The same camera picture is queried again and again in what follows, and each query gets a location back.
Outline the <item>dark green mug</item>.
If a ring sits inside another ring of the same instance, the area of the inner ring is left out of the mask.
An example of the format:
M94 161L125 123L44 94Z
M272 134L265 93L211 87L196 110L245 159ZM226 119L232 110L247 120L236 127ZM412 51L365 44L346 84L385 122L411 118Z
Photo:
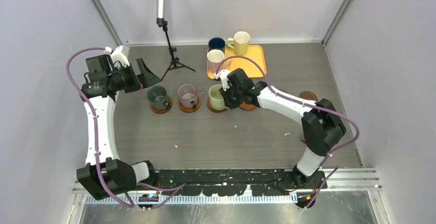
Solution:
M170 99L164 87L156 85L151 87L147 92L147 99L151 106L157 110L165 110L170 107Z

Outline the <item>light green mug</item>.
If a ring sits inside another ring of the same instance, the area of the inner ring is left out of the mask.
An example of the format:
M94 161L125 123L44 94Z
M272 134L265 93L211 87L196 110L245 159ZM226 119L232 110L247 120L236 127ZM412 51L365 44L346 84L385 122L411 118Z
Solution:
M220 93L220 89L222 88L221 84L213 85L209 88L209 103L211 108L214 110L222 111L226 110L225 101L223 96Z

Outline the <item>pink mug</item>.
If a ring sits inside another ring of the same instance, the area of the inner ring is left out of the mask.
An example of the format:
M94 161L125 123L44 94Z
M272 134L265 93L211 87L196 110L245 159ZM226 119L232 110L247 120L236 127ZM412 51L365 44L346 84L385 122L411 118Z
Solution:
M225 54L218 49L212 49L207 53L207 64L208 64L208 70L214 74L216 70L222 70L222 69L230 69L231 61L228 60L224 62L221 67L219 68L219 64L224 61Z

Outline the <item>mauve mug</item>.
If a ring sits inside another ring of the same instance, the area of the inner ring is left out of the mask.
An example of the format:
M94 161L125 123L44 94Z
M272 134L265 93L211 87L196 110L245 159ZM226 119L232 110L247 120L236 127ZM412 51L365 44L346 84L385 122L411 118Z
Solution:
M177 90L177 96L186 107L191 107L189 101L196 101L199 97L197 88L191 83L182 84Z

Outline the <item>yellow cream mug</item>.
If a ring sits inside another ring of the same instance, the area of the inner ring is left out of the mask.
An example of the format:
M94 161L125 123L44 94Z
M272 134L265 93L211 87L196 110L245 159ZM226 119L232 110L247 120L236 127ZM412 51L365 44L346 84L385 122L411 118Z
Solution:
M227 39L227 46L235 51L236 55L245 55L249 50L250 35L245 31L239 31L232 38Z

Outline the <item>navy blue mug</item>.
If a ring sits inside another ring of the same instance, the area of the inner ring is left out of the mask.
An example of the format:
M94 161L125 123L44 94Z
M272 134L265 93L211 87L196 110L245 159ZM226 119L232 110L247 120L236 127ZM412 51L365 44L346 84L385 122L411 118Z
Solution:
M208 51L220 50L225 52L226 41L223 38L215 37L208 41Z

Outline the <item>dark walnut small coaster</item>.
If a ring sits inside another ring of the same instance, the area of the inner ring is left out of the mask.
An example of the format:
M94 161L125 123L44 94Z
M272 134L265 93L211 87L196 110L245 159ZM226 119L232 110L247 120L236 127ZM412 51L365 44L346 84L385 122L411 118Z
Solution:
M318 102L317 96L311 91L303 91L298 95L299 98Z

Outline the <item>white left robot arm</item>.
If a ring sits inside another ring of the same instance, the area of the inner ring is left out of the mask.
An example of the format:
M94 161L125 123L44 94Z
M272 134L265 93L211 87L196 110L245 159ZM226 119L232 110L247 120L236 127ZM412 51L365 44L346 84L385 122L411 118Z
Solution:
M120 91L135 92L160 82L142 58L136 60L140 74L131 65L119 67L107 54L86 59L88 79L81 97L88 118L88 151L85 167L77 170L77 180L96 200L157 186L158 177L148 160L127 164L120 160L115 145L114 112Z

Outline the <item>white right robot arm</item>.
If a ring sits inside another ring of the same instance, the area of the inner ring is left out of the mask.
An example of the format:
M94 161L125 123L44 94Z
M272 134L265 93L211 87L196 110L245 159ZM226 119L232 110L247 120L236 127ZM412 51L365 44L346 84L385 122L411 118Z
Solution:
M300 188L312 184L323 159L347 132L332 102L297 98L265 81L254 83L241 68L221 70L214 74L214 79L222 83L220 94L226 107L234 109L246 103L273 110L302 127L306 149L293 168L293 181Z

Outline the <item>brown wooden coaster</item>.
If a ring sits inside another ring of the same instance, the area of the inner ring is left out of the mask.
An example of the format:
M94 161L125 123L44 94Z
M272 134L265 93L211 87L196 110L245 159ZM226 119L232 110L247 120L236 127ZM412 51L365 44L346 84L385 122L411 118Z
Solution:
M168 100L162 99L158 102L150 102L150 109L156 114L165 114L172 108L172 105L173 100L170 96L168 96Z
M239 108L243 109L243 110L254 110L257 107L253 104L248 104L246 102L243 102L239 105Z
M178 107L181 111L183 111L185 113L193 113L200 108L201 103L202 103L201 98L198 97L196 99L196 101L194 101L194 100L189 101L189 104L191 105L191 107L186 107L182 104L181 100L179 99L178 100Z
M211 105L211 101L210 101L210 97L208 97L208 99L207 99L207 107L208 107L208 109L211 111L211 112L213 112L213 113L223 113L223 112L225 112L228 108L224 105L224 100L223 99L220 99L220 100L218 100L218 104L222 104L223 106L224 106L224 108L223 109L220 109L220 110L218 110L218 109L214 109L213 108L213 106Z

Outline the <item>yellow serving tray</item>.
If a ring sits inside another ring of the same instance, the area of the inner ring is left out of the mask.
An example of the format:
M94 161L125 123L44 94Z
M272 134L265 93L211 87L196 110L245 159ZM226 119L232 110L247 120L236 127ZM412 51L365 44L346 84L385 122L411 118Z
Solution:
M265 57L263 48L260 45L249 45L248 52L244 55L245 57L253 60L257 65L260 66L263 73L267 74L267 67L265 63ZM237 68L241 68L245 71L249 78L262 78L263 75L258 67L255 66L254 63L243 59L241 57L232 58L226 61L224 64L224 69L229 71L233 71Z

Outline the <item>black tripod stand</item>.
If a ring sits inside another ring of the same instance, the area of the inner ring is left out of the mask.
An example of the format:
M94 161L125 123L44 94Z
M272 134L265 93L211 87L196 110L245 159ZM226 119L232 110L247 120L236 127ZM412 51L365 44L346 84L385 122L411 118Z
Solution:
M163 80L165 78L165 76L167 75L167 73L170 70L187 68L191 71L196 72L195 69L181 63L180 59L174 55L174 53L177 52L177 49L172 46L171 41L170 41L170 37L168 34L168 21L166 21L166 19L165 19L165 4L166 4L166 0L157 0L157 2L156 2L156 5L157 5L157 7L156 7L156 24L165 33L166 41L168 44L168 51L169 51L169 54L171 57L170 64L169 64L168 68L166 69L165 73L163 74L163 76L161 77L161 80Z

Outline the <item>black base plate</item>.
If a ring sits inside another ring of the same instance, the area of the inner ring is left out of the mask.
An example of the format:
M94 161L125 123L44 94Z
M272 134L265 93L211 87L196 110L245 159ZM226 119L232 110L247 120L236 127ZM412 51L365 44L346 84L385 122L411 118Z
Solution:
M241 196L251 190L252 196L284 196L295 190L313 193L322 186L325 173L317 171L310 179L285 169L220 169L220 170L157 170L151 184L161 189L185 186L177 196Z

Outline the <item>aluminium frame rail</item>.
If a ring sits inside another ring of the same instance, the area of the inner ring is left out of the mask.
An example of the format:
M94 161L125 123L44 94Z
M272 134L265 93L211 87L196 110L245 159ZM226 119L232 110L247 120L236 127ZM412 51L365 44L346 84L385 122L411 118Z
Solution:
M134 203L245 204L314 203L324 192L381 191L374 169L321 169L298 183L291 169L160 170L152 175L156 191L139 186L129 192Z

